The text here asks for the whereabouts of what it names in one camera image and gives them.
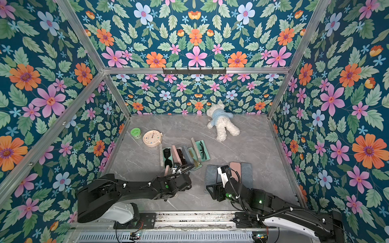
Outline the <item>grey case with red glasses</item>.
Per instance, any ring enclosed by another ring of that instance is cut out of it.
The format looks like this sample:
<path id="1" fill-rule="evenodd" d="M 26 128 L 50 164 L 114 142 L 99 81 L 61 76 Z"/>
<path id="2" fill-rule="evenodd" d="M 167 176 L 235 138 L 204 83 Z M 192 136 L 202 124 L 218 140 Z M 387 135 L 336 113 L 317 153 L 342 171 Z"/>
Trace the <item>grey case with red glasses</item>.
<path id="1" fill-rule="evenodd" d="M 245 187 L 253 188 L 253 170 L 250 163 L 241 163 L 241 180 Z"/>

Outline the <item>pink case with purple glasses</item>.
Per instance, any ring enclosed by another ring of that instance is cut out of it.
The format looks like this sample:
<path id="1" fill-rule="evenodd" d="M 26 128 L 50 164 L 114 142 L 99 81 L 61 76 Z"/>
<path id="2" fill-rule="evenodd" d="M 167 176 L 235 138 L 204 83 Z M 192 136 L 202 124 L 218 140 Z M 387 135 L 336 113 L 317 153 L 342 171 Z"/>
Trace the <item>pink case with purple glasses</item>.
<path id="1" fill-rule="evenodd" d="M 241 182 L 241 163 L 238 162 L 230 162 L 229 167 L 231 168 L 232 172 L 232 177 L 237 181 Z"/>

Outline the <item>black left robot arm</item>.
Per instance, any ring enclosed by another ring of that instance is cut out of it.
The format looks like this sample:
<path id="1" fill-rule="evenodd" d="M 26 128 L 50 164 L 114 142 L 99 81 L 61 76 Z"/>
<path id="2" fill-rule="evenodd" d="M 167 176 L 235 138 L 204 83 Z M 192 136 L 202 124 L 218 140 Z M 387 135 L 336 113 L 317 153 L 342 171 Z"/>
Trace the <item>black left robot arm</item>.
<path id="1" fill-rule="evenodd" d="M 159 200 L 176 196 L 178 192 L 191 189 L 187 174 L 156 177 L 151 181 L 123 181 L 114 174 L 106 174 L 93 180 L 77 192 L 78 223 L 89 223 L 109 211 L 116 203 L 134 199 Z"/>

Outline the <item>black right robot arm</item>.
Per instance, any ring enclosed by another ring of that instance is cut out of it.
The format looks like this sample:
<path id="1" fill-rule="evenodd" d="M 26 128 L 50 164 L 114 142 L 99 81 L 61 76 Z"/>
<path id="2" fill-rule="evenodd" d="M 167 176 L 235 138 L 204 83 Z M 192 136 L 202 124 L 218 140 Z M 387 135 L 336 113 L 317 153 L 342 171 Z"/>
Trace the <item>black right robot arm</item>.
<path id="1" fill-rule="evenodd" d="M 264 190 L 248 188 L 229 166 L 207 166 L 205 189 L 213 200 L 229 201 L 237 210 L 232 219 L 237 228 L 284 228 L 321 243 L 345 242 L 340 213 L 317 213 Z"/>

